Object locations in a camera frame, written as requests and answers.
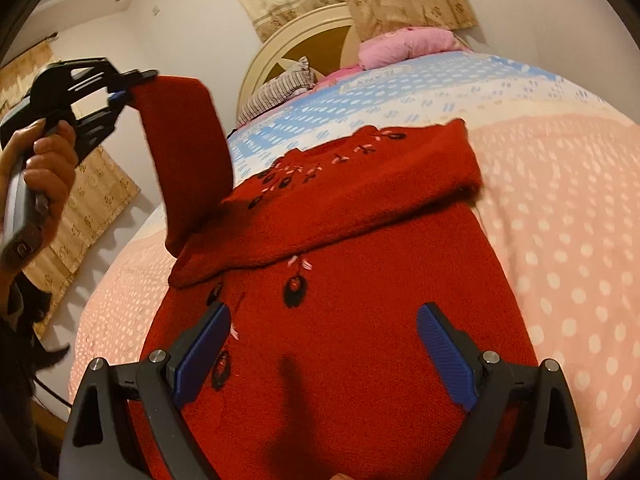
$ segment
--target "pink pillow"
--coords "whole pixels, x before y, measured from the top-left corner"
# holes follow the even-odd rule
[[[335,72],[331,72],[329,75],[321,77],[316,85],[316,90],[320,88],[326,88],[327,86],[331,86],[336,84],[340,79],[344,79],[353,74],[357,74],[358,72],[362,72],[362,67],[360,65],[351,65],[341,68],[340,70],[336,70]]]
[[[360,44],[358,58],[364,70],[372,70],[405,59],[462,49],[450,30],[407,27],[364,41]]]

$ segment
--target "wall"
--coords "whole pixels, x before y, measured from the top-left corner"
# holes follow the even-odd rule
[[[133,0],[127,17],[154,68],[209,88],[229,133],[244,74],[260,48],[238,0]]]
[[[472,48],[539,66],[640,123],[640,50],[606,0],[470,0]]]
[[[60,59],[107,57],[121,72],[150,68],[146,53],[131,33],[122,12],[63,30],[51,46]],[[104,98],[104,94],[86,98],[80,103],[80,111],[87,114],[103,107],[106,103]],[[115,257],[161,202],[153,161],[135,110],[125,108],[116,131],[104,142],[104,147],[140,186],[141,192],[88,251],[78,276],[63,298],[43,338],[43,345],[49,349],[65,344],[72,346],[62,363],[38,375],[47,386],[65,399],[73,363],[73,345],[84,305]],[[36,394],[45,406],[66,420],[68,415],[64,406],[39,388]]]

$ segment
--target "red sweater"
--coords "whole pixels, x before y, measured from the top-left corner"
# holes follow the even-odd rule
[[[290,151],[227,196],[206,89],[159,78],[135,94],[178,256],[143,355],[196,323],[222,284],[238,332],[231,375],[218,392],[207,381],[183,415],[223,480],[424,480],[463,420],[417,336],[427,301],[479,348],[536,364],[463,201],[481,177],[462,120],[364,126]],[[184,136],[195,153],[175,141]],[[176,179],[188,193],[165,185]],[[304,289],[298,306],[292,288]],[[134,420],[154,477],[168,479],[139,408]]]

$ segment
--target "finger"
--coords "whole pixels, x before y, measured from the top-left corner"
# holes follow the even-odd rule
[[[76,169],[65,157],[56,152],[34,155],[27,160],[27,170],[51,170],[67,188],[71,189],[76,180]]]
[[[57,220],[62,215],[69,190],[60,178],[50,170],[26,170],[24,181],[35,192],[44,193],[49,199],[49,213]]]
[[[31,145],[44,133],[44,119],[35,121],[24,129],[17,130],[9,139],[0,156],[0,176],[9,178],[11,170],[21,153],[26,152]]]
[[[56,132],[60,137],[66,140],[71,147],[74,148],[76,146],[76,131],[73,129],[71,124],[66,121],[60,121],[58,123],[58,130]]]
[[[73,167],[78,165],[78,156],[71,147],[71,144],[57,134],[38,139],[33,145],[33,153],[36,155],[43,155],[44,153],[49,152],[59,153],[65,157],[68,163]]]

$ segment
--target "striped pillow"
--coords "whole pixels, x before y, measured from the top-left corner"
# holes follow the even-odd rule
[[[287,71],[277,78],[265,83],[249,97],[240,110],[238,128],[255,119],[283,102],[311,90],[314,87],[314,75],[309,68],[306,57],[290,66]]]

